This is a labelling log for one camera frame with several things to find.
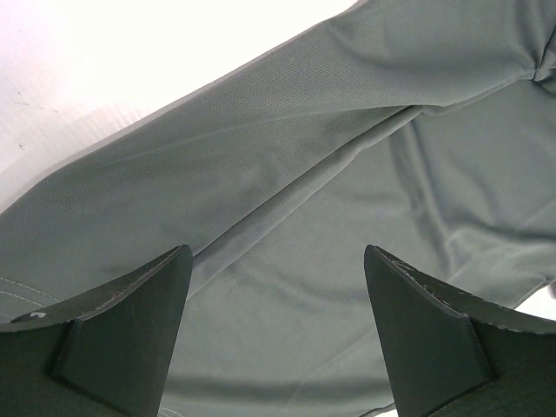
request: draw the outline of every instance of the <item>white surface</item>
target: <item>white surface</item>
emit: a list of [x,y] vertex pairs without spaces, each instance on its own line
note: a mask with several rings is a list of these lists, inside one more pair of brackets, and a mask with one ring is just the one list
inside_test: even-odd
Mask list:
[[517,310],[522,313],[556,321],[556,300],[553,299],[548,288],[537,291],[521,304]]
[[353,3],[0,0],[0,211],[66,158]]

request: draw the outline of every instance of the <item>stitching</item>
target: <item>stitching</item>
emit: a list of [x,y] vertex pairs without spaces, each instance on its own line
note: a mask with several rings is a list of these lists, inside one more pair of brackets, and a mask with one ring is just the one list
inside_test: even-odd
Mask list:
[[165,411],[165,412],[172,412],[172,415],[175,415],[176,417],[183,417],[183,415],[181,415],[180,413],[178,413],[176,410],[172,410],[172,409],[170,409],[170,408],[168,408],[168,407],[161,407],[160,410],[159,410],[159,412],[161,413],[162,411]]
[[37,294],[43,295],[47,298],[50,298],[51,300],[54,300],[56,302],[60,302],[60,300],[58,300],[56,297],[53,297],[52,295],[48,295],[48,294],[44,293],[43,291],[39,291],[36,288],[33,288],[33,287],[28,286],[28,285],[22,284],[21,282],[8,280],[8,279],[3,278],[1,276],[0,276],[0,281],[8,282],[9,284],[17,285],[18,287],[23,287],[25,289],[28,289],[29,291],[33,291],[34,293],[37,293]]
[[40,302],[32,301],[29,298],[25,298],[25,297],[22,297],[21,295],[15,295],[13,293],[9,293],[8,291],[0,291],[0,294],[6,294],[6,295],[9,295],[11,297],[17,298],[19,300],[23,300],[23,301],[30,302],[31,304],[35,304],[38,307],[44,307],[44,305],[41,304]]

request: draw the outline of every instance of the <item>garment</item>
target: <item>garment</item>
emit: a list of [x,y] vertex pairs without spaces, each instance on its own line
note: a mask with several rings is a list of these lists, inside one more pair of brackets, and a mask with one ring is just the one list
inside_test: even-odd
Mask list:
[[359,2],[14,202],[0,288],[47,305],[187,243],[161,415],[388,409],[367,244],[508,307],[554,281],[555,27],[541,0]]

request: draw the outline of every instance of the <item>seam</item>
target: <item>seam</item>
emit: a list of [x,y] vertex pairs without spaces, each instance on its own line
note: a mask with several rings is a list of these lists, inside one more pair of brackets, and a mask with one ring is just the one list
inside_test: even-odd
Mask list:
[[[349,165],[351,163],[351,161],[353,160],[353,158],[355,158],[357,155],[359,155],[359,153],[366,149],[368,146],[373,146],[375,145],[377,142],[381,142],[382,140],[386,139],[387,137],[389,137],[390,135],[392,135],[395,131],[399,130],[403,125],[407,124],[408,122],[410,122],[411,120],[413,120],[417,115],[419,115],[422,111],[422,107],[421,106],[408,106],[405,108],[400,109],[399,111],[393,113],[391,116],[387,117],[386,119],[382,120],[381,122],[378,122],[377,124],[375,124],[374,126],[370,127],[369,129],[365,130],[364,132],[362,132],[361,134],[357,135],[356,137],[354,137],[353,139],[349,140],[348,142],[344,143],[343,145],[341,145],[338,149],[334,150],[333,152],[331,152],[328,156],[326,156],[325,158],[323,158],[322,160],[320,160],[318,163],[316,163],[313,167],[311,167],[310,169],[308,169],[307,171],[305,171],[303,174],[299,175],[295,180],[293,180],[290,184],[288,184],[286,187],[280,189],[277,193],[275,193],[274,195],[270,196],[267,200],[265,200],[265,202],[263,202],[262,204],[260,204],[258,207],[256,207],[254,210],[252,210],[250,213],[248,213],[247,215],[245,215],[244,217],[242,217],[242,219],[238,222],[236,222],[234,225],[232,225],[230,228],[228,228],[226,231],[224,231],[222,234],[220,234],[216,239],[214,239],[207,247],[203,248],[202,250],[200,250],[195,256],[194,256],[194,270],[201,266],[203,263],[205,263],[206,261],[210,260],[211,258],[213,258],[215,256],[215,254],[209,254],[207,255],[207,251],[210,251],[211,247],[214,247],[215,250],[217,251],[216,254],[218,255],[218,248],[222,247],[222,243],[221,241],[223,239],[227,239],[227,234],[230,233],[234,228],[239,228],[243,223],[246,222],[246,220],[251,217],[252,215],[255,215],[259,212],[259,210],[264,209],[265,206],[268,205],[268,203],[271,200],[276,199],[280,194],[282,194],[285,190],[290,189],[291,187],[293,187],[296,183],[302,181],[303,177],[306,177],[306,175],[309,175],[309,173],[313,172],[314,170],[317,169],[319,166],[321,166],[322,164],[326,163],[327,161],[330,161],[331,158],[335,157],[335,161],[334,161],[334,167],[337,168],[337,165],[342,165],[343,162],[346,163],[345,166],[343,167],[339,167],[339,171],[332,174],[332,176],[330,178],[327,178],[326,181],[321,184],[317,189],[313,189],[310,192],[307,192],[307,195],[304,195],[302,192],[294,192],[294,196],[291,198],[301,198],[302,201],[301,203],[297,206],[294,207],[292,209],[292,211],[289,211],[287,213],[285,213],[283,216],[281,216],[282,218],[280,220],[277,221],[276,224],[272,224],[270,226],[270,229],[265,230],[264,232],[261,233],[261,235],[258,235],[255,240],[253,242],[251,242],[247,248],[247,250],[244,250],[241,252],[241,254],[237,257],[234,258],[234,260],[232,262],[229,262],[226,267],[227,268],[229,265],[231,265],[232,263],[236,262],[238,259],[240,259],[242,256],[244,256],[257,242],[259,242],[260,240],[262,240],[266,235],[268,235],[273,229],[275,229],[278,225],[280,225],[284,220],[286,220],[286,218],[288,218],[290,215],[292,215],[300,206],[302,206],[312,195],[314,195],[316,192],[318,192],[322,187],[324,187],[324,185],[326,185],[328,182],[330,182],[334,177],[336,177],[338,174],[340,174],[340,172],[343,171],[344,168],[347,167],[347,165]],[[377,135],[377,138],[373,139],[370,141],[370,143],[366,146],[365,144],[367,143],[367,141],[361,142],[361,140],[363,140],[365,138],[365,136],[371,132],[374,129],[378,129],[379,130],[379,134]],[[342,158],[339,155],[339,153],[341,152],[345,152],[346,154],[344,155],[344,158],[342,160]],[[191,298],[193,298],[196,294],[198,294],[200,291],[202,291],[210,282],[212,282],[216,276],[218,276],[218,274],[220,274],[220,272],[223,271],[223,268],[221,268],[220,270],[218,270],[216,273],[212,274],[211,276],[209,276],[207,278],[207,280],[195,291],[190,293],[190,296],[188,298],[188,300],[190,300]]]
[[387,413],[388,411],[393,411],[395,409],[396,409],[395,403],[392,403],[392,404],[388,404],[387,406],[384,406],[384,407],[373,408],[372,410],[369,410],[369,411],[365,412],[364,414],[360,415],[359,417],[375,417],[375,416],[378,416],[382,413]]
[[166,412],[171,412],[172,415],[175,415],[176,417],[183,417],[183,415],[181,413],[178,413],[176,410],[172,410],[171,408],[168,407],[160,407],[159,409],[160,412],[164,411],[164,415],[166,415],[167,417],[170,417],[169,415],[166,414]]
[[542,51],[542,55],[540,56],[539,66],[535,68],[535,73],[533,75],[533,79],[537,77],[537,72],[542,69],[543,65],[545,64],[546,60],[546,53],[548,52],[548,47],[553,42],[554,38],[556,37],[556,26],[553,29],[552,34],[548,37],[548,42],[545,45],[545,48]]
[[60,302],[60,300],[58,300],[56,297],[53,297],[52,295],[48,295],[48,294],[44,293],[43,291],[39,291],[36,288],[33,288],[33,287],[28,286],[28,285],[22,284],[21,282],[8,280],[7,278],[3,278],[2,276],[0,276],[0,281],[4,281],[4,282],[8,282],[9,284],[17,285],[18,287],[28,289],[29,291],[33,291],[34,293],[43,295],[47,298],[50,298],[51,300],[54,300],[56,302]]
[[0,294],[9,295],[10,297],[17,298],[18,300],[23,300],[23,301],[30,302],[31,304],[35,304],[36,306],[41,307],[41,308],[44,307],[44,305],[41,304],[40,302],[32,301],[29,298],[25,298],[25,297],[22,297],[21,295],[16,295],[16,294],[13,294],[13,293],[9,293],[8,291],[1,291],[0,290]]

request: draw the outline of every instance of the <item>gray fabric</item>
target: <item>gray fabric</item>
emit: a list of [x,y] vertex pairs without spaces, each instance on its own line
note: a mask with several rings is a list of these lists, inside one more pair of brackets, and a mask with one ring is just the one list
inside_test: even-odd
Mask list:
[[362,2],[315,26],[0,215],[0,315],[187,243],[161,415],[388,407],[367,244],[506,306],[554,280],[555,27],[556,3],[517,0]]

